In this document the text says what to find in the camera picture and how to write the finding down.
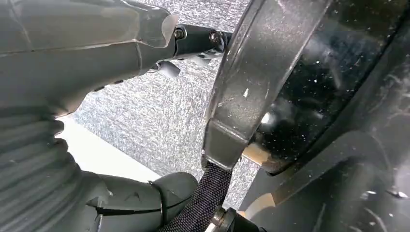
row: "black webbing strap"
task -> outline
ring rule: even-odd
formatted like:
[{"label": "black webbing strap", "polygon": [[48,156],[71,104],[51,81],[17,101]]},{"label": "black webbing strap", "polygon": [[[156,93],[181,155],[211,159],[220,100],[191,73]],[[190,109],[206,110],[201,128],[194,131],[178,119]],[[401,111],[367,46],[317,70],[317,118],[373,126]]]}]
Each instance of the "black webbing strap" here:
[{"label": "black webbing strap", "polygon": [[204,232],[228,192],[232,172],[208,162],[190,202],[160,232]]}]

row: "gray carpet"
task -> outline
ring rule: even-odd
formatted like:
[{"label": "gray carpet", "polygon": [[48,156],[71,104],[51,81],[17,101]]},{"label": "gray carpet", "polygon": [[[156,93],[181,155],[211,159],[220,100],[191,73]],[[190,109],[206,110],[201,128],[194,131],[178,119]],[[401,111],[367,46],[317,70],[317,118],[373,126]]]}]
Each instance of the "gray carpet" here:
[{"label": "gray carpet", "polygon": [[[179,22],[233,32],[247,0],[143,0],[179,15]],[[219,62],[198,67],[176,63],[174,79],[146,74],[90,93],[72,117],[91,132],[160,175],[203,174],[199,155],[205,109]],[[234,170],[226,204],[238,208],[258,168],[242,159]]]}]

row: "white floor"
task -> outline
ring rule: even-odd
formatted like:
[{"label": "white floor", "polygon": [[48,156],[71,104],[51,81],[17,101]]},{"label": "white floor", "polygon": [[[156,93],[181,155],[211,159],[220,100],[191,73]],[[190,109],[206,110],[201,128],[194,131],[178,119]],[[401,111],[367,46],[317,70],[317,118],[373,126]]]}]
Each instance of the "white floor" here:
[{"label": "white floor", "polygon": [[91,133],[68,117],[59,118],[65,124],[58,135],[68,143],[68,151],[82,170],[99,174],[121,176],[147,182],[160,176],[122,151]]}]

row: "black fabric strap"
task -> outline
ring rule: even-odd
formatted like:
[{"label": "black fabric strap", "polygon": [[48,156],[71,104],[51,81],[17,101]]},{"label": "black fabric strap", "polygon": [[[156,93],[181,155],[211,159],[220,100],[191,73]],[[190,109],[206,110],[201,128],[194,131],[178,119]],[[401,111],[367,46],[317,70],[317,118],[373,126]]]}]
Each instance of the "black fabric strap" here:
[{"label": "black fabric strap", "polygon": [[208,162],[198,188],[179,215],[160,232],[204,232],[228,192],[232,172]]}]

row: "screw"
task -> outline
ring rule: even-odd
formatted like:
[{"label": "screw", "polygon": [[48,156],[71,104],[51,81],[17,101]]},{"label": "screw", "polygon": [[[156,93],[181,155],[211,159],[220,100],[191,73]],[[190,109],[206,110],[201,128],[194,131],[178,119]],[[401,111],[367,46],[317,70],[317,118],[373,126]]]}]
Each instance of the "screw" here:
[{"label": "screw", "polygon": [[183,30],[177,28],[177,29],[174,31],[174,36],[175,36],[175,38],[176,38],[177,40],[178,40],[178,39],[183,39],[183,38],[185,37],[185,33],[184,33]]},{"label": "screw", "polygon": [[216,32],[216,31],[212,31],[210,34],[209,34],[209,39],[212,41],[212,42],[214,42],[214,43],[217,43],[217,42],[219,42],[219,34]]},{"label": "screw", "polygon": [[223,216],[225,215],[225,212],[226,211],[222,207],[218,206],[213,217],[211,218],[211,223],[216,226],[220,226],[222,224]]}]

